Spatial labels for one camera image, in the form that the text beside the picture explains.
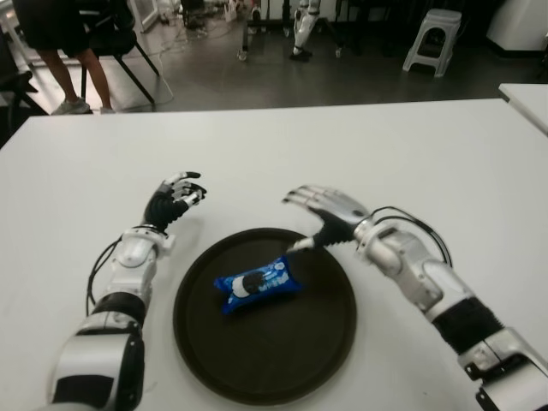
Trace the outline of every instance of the gray floor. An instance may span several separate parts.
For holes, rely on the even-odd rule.
[[[281,33],[252,36],[248,60],[241,63],[239,24],[211,21],[207,37],[186,34],[180,26],[157,23],[140,43],[163,70],[159,79],[133,51],[124,60],[156,99],[151,107],[116,61],[104,59],[113,105],[119,111],[233,110],[337,104],[395,103],[463,98],[495,98],[503,82],[537,82],[538,59],[502,59],[485,47],[459,47],[443,79],[433,79],[429,68],[402,72],[405,47],[394,57],[383,57],[381,41],[365,37],[362,57],[345,49],[335,57],[329,36],[314,33],[309,63],[288,60],[292,39]],[[36,100],[52,110],[63,94],[45,67],[36,67]],[[80,69],[71,65],[80,88]],[[100,101],[88,80],[87,101],[94,110]]]

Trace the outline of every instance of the blue snack package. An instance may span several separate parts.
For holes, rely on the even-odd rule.
[[[289,272],[289,264],[285,256],[275,259],[269,265],[264,265],[251,271],[236,274],[231,277],[219,277],[213,285],[229,294],[229,299],[223,304],[223,313],[232,313],[236,308],[269,295],[294,293],[301,289]]]

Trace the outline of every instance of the round tray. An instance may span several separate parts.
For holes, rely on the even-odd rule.
[[[177,292],[173,325],[188,368],[209,389],[253,405],[294,401],[316,390],[346,359],[354,341],[354,292],[325,250],[288,256],[300,292],[221,312],[228,296],[213,287],[272,262],[302,235],[251,229],[205,251]]]

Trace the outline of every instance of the white stool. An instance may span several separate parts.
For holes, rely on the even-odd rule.
[[[419,34],[414,41],[413,47],[409,50],[408,56],[403,64],[403,70],[409,71],[414,63],[426,64],[436,68],[434,77],[443,77],[449,61],[453,57],[453,45],[456,42],[456,34],[461,26],[461,13],[445,9],[431,9],[426,14],[420,25]],[[444,30],[445,41],[439,57],[427,57],[419,54],[425,36],[433,28]]]

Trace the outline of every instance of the robot forearm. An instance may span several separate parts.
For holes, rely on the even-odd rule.
[[[504,328],[445,263],[415,235],[364,221],[355,231],[358,254],[396,282],[458,354],[468,376],[482,379],[476,399],[485,410],[548,407],[548,366],[513,329]]]
[[[126,230],[107,261],[111,280],[91,315],[63,348],[52,375],[49,402],[130,411],[139,405],[145,371],[141,330],[152,297],[156,261],[175,237],[164,231],[206,191],[178,173],[150,199],[141,226]]]
[[[548,409],[546,361],[516,331],[504,328],[449,265],[430,255],[422,241],[382,220],[404,219],[433,231],[426,224],[394,207],[371,214],[346,194],[312,185],[290,191],[283,201],[305,208],[324,222],[322,230],[298,241],[289,252],[357,240],[358,255],[396,282],[456,351],[468,376],[482,380],[476,398],[484,410]],[[406,217],[375,221],[375,212],[387,209]]]

